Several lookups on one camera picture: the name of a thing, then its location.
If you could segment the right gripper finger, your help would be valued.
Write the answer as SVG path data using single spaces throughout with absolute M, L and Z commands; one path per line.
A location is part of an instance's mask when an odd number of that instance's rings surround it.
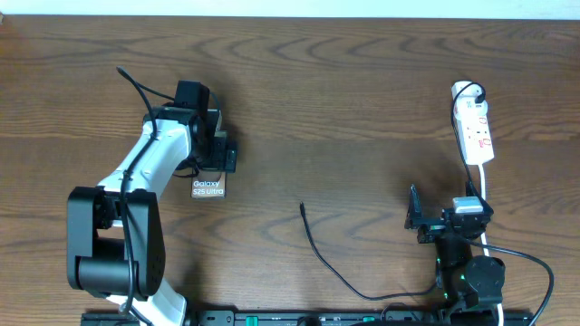
M 467 197 L 476 197 L 480 203 L 485 203 L 486 200 L 482 197 L 482 195 L 478 192 L 477 188 L 474 186 L 473 182 L 468 180 L 465 183 L 466 188 L 466 196 Z
M 408 211 L 405 218 L 404 228 L 405 229 L 417 229 L 420 227 L 423 221 L 423 212 L 421 208 L 421 201 L 414 184 L 411 184 L 409 192 L 409 205 Z

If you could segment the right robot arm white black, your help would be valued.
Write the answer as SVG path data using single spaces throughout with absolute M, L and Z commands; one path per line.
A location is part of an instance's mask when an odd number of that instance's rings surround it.
M 500 259 L 471 250 L 470 242 L 485 233 L 491 220 L 490 205 L 470 182 L 466 195 L 452 203 L 439 217 L 426 217 L 418 190 L 411 186 L 404 225 L 417 232 L 420 244 L 435 245 L 436 284 L 446 295 L 440 316 L 447 321 L 455 313 L 492 311 L 501 304 L 506 270 Z

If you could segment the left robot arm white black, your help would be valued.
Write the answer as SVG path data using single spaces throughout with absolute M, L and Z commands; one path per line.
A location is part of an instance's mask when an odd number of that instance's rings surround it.
M 147 108 L 142 133 L 120 165 L 67 200 L 67 279 L 73 289 L 118 304 L 86 312 L 83 325 L 196 325 L 198 313 L 164 277 L 159 201 L 175 171 L 232 173 L 237 149 L 209 108 L 210 89 L 179 81 L 168 103 Z

